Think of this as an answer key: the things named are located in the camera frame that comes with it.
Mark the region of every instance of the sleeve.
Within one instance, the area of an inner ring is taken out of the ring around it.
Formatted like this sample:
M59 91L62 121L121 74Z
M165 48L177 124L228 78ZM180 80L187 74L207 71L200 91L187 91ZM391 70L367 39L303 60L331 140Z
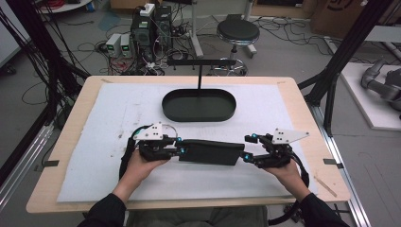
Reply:
M301 201L300 208L307 227L348 226L324 201L317 198L313 193Z
M115 194L98 201L78 227L107 226L121 227L124 224L126 206Z

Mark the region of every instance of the concrete floor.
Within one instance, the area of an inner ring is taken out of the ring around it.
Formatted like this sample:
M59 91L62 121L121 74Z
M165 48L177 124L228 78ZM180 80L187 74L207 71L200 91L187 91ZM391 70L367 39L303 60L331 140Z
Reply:
M110 12L103 7L93 13L83 9L77 9L68 13L58 14L58 19L65 23L82 23L93 21L92 24L82 26L69 26L61 24L61 32L70 49L78 50L78 46L84 43L95 44L106 40L106 35L114 32L127 32L131 23L129 14ZM207 26L200 32L202 34L216 34L217 23L207 17L199 19L199 27ZM296 33L303 32L306 37L311 34L308 21L302 21L305 27L293 26ZM108 30L112 25L123 25ZM329 53L328 47L322 40L315 39L316 45L291 44L288 41L278 39L286 37L284 30L261 30L259 41L254 45L258 51L253 59L250 59L244 51L239 50L237 57L247 63L249 76L260 77L292 77L297 82L304 81L321 72L330 61L330 55L320 53L317 45L323 53ZM289 33L291 39L299 39L299 35ZM200 36L200 45L205 59L218 59L229 55L231 47L222 42L216 36ZM366 61L375 61L385 57L389 62L394 60L386 50L366 43L356 54L356 57ZM82 65L92 75L105 75L101 68L106 67L104 58L97 53L74 52ZM24 54L18 54L11 61L17 69L16 75L0 75L0 165L12 153L21 138L38 117L44 105L25 104L21 99L24 92L34 84L40 82L35 77L33 68ZM166 69L166 75L197 75L198 71L192 71L191 67L171 67ZM24 96L24 100L30 103L44 101L44 87L35 86ZM362 113L352 99L350 93L341 79L339 79L337 96L334 108L333 129L334 138L340 149L340 153L348 172L352 178L362 205L365 208L372 226L398 226L401 223L401 180L399 178L398 163L401 161L399 152L401 147L400 132L371 130L363 118ZM52 140L56 139L59 131L54 132ZM40 154L37 165L44 152L51 146L49 142L43 153ZM5 209L0 213L0 226L76 226L83 219L82 214L68 213L58 215L31 215L26 212L26 203L40 177L40 172L32 169L24 177L22 183L10 199ZM338 204L340 209L347 209L345 204ZM281 206L271 206L269 218L278 217ZM351 226L355 224L347 214L341 214L344 220ZM281 226L302 226L288 221Z

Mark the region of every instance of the black stool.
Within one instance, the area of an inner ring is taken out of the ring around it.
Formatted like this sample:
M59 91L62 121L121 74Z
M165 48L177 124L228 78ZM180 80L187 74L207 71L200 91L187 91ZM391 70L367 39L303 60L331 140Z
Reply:
M235 59L236 47L238 45L246 46L253 44L259 39L259 28L249 21L229 19L218 24L218 37L222 41L233 45L230 58L222 60L235 60L235 65L220 65L214 68L214 73L217 76L245 76L248 73L248 68L241 60Z

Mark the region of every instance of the black tray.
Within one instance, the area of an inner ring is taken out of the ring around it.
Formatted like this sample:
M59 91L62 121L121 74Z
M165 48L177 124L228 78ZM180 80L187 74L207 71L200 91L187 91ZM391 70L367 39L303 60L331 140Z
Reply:
M162 102L165 116L177 122L216 122L230 119L236 102L231 93L221 89L178 89Z

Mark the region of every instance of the wooden table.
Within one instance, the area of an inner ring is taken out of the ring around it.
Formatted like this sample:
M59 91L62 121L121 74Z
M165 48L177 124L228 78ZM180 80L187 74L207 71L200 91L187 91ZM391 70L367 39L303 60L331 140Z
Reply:
M111 77L88 78L79 94L49 160L60 160L58 166L46 167L27 203L29 213L86 212L93 202L57 202L70 157L79 140L83 126L95 104L103 83L182 83L197 84L198 77ZM310 178L314 178L319 189L319 198L324 201L348 201L350 194L336 165L326 165L323 159L332 155L307 108L304 98L292 78L270 77L204 77L203 84L270 84L277 85L285 101L294 130L308 131L310 136L300 141L310 166ZM178 207L238 206L255 204L279 204L293 202L283 198L236 198L184 201L131 201L128 209L156 209Z

